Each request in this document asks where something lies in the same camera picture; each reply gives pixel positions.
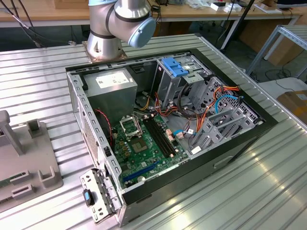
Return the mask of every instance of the white label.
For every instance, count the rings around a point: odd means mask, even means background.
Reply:
[[[101,89],[129,82],[123,72],[104,75],[96,78],[96,81]]]
[[[194,155],[194,154],[198,153],[199,151],[201,151],[201,148],[200,148],[199,146],[197,146],[197,147],[194,148],[191,152],[192,152],[192,154]]]
[[[301,100],[307,100],[307,96],[305,94],[297,94],[297,96],[301,99]]]

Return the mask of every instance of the gray holder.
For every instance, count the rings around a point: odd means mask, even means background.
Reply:
[[[46,124],[12,130],[9,123],[0,111],[0,213],[63,185]]]

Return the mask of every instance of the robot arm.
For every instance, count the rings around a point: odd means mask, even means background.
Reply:
[[[91,33],[88,53],[97,59],[118,57],[123,40],[143,47],[153,36],[155,20],[146,0],[89,0]]]

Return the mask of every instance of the blue drive bay latch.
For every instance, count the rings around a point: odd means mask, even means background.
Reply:
[[[173,73],[175,78],[189,74],[189,72],[183,69],[179,62],[172,57],[163,58],[162,62],[168,68],[168,70]]]

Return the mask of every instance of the metal shelf frame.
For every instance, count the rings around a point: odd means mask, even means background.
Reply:
[[[265,56],[265,60],[269,59],[271,54],[274,52],[274,50],[277,48],[277,46],[280,44],[284,37],[289,38],[291,41],[302,47],[304,50],[307,50],[307,25],[278,25],[274,29],[268,40],[265,42],[255,59],[250,64],[249,68],[246,71],[248,75],[253,72],[256,65],[263,57],[265,51],[272,45],[277,36],[279,36],[279,38],[276,40],[276,42],[273,44],[273,46]],[[307,64],[295,75],[295,78],[301,76],[306,69]]]

